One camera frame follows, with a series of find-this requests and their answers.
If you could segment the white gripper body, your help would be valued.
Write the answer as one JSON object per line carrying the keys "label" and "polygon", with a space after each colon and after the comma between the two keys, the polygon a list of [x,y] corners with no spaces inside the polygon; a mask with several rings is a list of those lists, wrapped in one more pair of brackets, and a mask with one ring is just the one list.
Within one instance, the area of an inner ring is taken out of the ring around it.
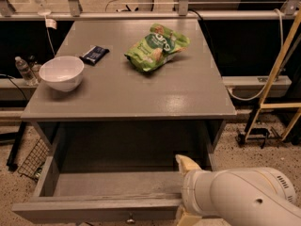
{"label": "white gripper body", "polygon": [[193,215],[218,217],[211,199],[211,186],[218,175],[202,169],[190,170],[183,178],[182,202],[185,209]]}

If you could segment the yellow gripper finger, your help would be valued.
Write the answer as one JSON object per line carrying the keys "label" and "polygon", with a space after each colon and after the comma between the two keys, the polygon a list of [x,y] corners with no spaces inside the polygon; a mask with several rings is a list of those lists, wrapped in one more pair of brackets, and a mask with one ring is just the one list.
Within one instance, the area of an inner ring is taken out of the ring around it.
{"label": "yellow gripper finger", "polygon": [[189,211],[183,204],[181,204],[176,212],[176,226],[195,226],[202,220],[202,216],[194,211]]}
{"label": "yellow gripper finger", "polygon": [[200,166],[188,156],[177,154],[175,158],[176,162],[178,163],[180,175],[186,175],[191,170],[200,169]]}

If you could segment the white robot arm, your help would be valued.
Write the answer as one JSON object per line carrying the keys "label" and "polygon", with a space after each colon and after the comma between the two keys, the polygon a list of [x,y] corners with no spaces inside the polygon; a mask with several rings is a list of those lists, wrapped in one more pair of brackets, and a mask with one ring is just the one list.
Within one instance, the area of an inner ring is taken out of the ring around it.
{"label": "white robot arm", "polygon": [[176,156],[182,176],[177,226],[197,226],[206,217],[231,226],[301,226],[292,182],[272,168],[208,171],[191,158]]}

